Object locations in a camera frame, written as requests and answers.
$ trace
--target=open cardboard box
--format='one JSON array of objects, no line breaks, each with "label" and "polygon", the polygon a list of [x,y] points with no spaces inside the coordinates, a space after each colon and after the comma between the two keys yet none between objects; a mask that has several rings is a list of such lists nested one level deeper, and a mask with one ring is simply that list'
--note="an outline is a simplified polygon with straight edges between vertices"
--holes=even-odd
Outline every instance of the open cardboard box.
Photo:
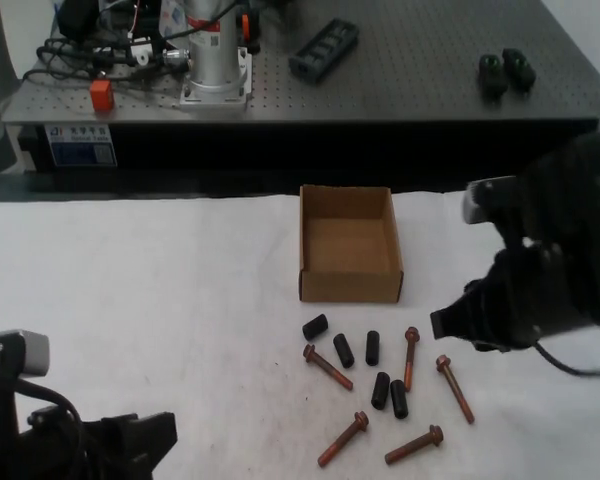
[{"label": "open cardboard box", "polygon": [[301,187],[300,300],[396,303],[403,276],[391,190]]}]

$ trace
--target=rusty bolt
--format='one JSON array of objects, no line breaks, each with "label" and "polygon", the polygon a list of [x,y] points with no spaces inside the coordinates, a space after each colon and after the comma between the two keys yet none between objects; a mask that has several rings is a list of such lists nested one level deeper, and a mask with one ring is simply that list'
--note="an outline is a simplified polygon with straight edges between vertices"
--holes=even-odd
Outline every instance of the rusty bolt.
[{"label": "rusty bolt", "polygon": [[349,440],[355,437],[356,433],[358,433],[359,431],[367,431],[367,425],[369,425],[369,419],[367,418],[367,414],[364,412],[357,412],[354,415],[354,418],[356,420],[351,425],[349,425],[349,428],[347,428],[342,433],[342,435],[340,435],[336,439],[336,441],[333,442],[331,446],[327,448],[322,455],[320,455],[320,458],[318,458],[318,465],[320,465],[320,467],[326,467],[327,464],[331,460],[333,460],[333,457],[335,457],[338,454],[338,452],[342,450],[342,448],[347,443],[349,443]]},{"label": "rusty bolt", "polygon": [[421,448],[427,445],[435,445],[436,447],[442,443],[444,435],[442,429],[438,425],[429,425],[429,433],[425,433],[423,436],[410,441],[406,445],[396,448],[394,451],[387,453],[384,456],[384,461],[387,465],[391,465],[398,460],[402,460],[407,455],[411,455],[413,452],[417,452]]},{"label": "rusty bolt", "polygon": [[307,363],[313,362],[318,365],[321,369],[327,372],[331,377],[333,377],[336,382],[342,385],[347,390],[353,390],[353,382],[349,380],[347,377],[342,375],[333,365],[327,362],[324,358],[316,353],[315,345],[307,345],[304,347],[304,352],[302,353],[304,358],[307,359]]},{"label": "rusty bolt", "polygon": [[409,327],[404,334],[407,339],[407,363],[404,369],[404,389],[411,391],[411,381],[413,379],[413,357],[416,353],[416,343],[420,341],[420,334],[416,327]]},{"label": "rusty bolt", "polygon": [[473,416],[473,413],[471,412],[471,408],[469,408],[467,400],[462,394],[462,390],[460,390],[460,385],[458,385],[456,377],[454,377],[453,373],[451,372],[451,367],[449,366],[451,365],[451,359],[446,355],[440,355],[436,359],[436,365],[438,367],[438,371],[444,373],[444,376],[447,378],[447,382],[449,382],[451,391],[455,395],[456,400],[460,405],[460,409],[462,410],[462,413],[464,413],[464,417],[467,419],[467,422],[469,422],[470,424],[475,422],[476,419]]}]

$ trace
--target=orange connector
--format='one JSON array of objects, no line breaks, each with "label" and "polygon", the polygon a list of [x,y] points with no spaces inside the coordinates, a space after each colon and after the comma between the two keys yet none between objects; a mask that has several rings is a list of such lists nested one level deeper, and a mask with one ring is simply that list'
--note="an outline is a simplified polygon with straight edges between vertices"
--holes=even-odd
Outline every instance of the orange connector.
[{"label": "orange connector", "polygon": [[110,80],[94,80],[89,91],[96,112],[108,112],[113,109],[113,88]]}]

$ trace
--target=bolt head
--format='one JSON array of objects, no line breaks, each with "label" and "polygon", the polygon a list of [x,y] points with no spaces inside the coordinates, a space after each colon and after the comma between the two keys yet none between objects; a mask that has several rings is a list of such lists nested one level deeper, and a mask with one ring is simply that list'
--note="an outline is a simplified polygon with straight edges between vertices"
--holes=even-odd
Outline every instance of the bolt head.
[{"label": "bolt head", "polygon": [[409,327],[404,333],[404,338],[406,338],[407,341],[409,341],[409,338],[412,338],[414,341],[419,342],[420,333],[418,332],[418,329],[416,327]]},{"label": "bolt head", "polygon": [[440,355],[436,359],[436,365],[438,367],[438,371],[441,372],[444,367],[448,367],[451,365],[451,359],[446,355]]},{"label": "bolt head", "polygon": [[433,444],[437,447],[444,440],[442,429],[438,425],[429,425],[429,433],[433,437]]},{"label": "bolt head", "polygon": [[356,423],[358,424],[358,427],[360,427],[360,430],[362,430],[363,432],[366,432],[367,425],[369,425],[369,418],[367,417],[367,414],[364,412],[356,412],[354,417],[356,419]]},{"label": "bolt head", "polygon": [[304,352],[302,352],[302,355],[304,356],[304,358],[307,359],[307,363],[309,363],[311,361],[311,357],[313,357],[313,352],[316,351],[316,346],[315,345],[307,345],[306,347],[304,347]]}]

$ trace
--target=black rubber cylinder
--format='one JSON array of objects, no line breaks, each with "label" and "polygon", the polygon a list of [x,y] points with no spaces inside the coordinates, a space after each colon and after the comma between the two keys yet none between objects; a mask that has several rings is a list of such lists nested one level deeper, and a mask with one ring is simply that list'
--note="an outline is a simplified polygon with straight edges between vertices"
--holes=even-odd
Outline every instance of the black rubber cylinder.
[{"label": "black rubber cylinder", "polygon": [[380,359],[380,334],[375,330],[367,333],[367,365],[375,367]]},{"label": "black rubber cylinder", "polygon": [[351,353],[351,348],[349,347],[349,343],[344,336],[344,333],[339,333],[335,337],[333,337],[333,346],[336,347],[336,352],[338,352],[338,357],[340,357],[340,363],[344,368],[349,368],[353,365],[355,359],[353,358],[353,353]]},{"label": "black rubber cylinder", "polygon": [[371,405],[376,410],[383,410],[389,396],[389,375],[384,372],[378,373],[376,376],[376,384],[373,387],[373,395],[371,395]]},{"label": "black rubber cylinder", "polygon": [[327,328],[329,328],[329,322],[327,322],[327,317],[322,313],[302,326],[302,334],[307,340],[313,340],[322,332],[326,332]]},{"label": "black rubber cylinder", "polygon": [[402,380],[394,380],[391,382],[391,401],[393,402],[393,414],[396,418],[402,420],[409,415],[407,408],[407,391],[404,389]]}]

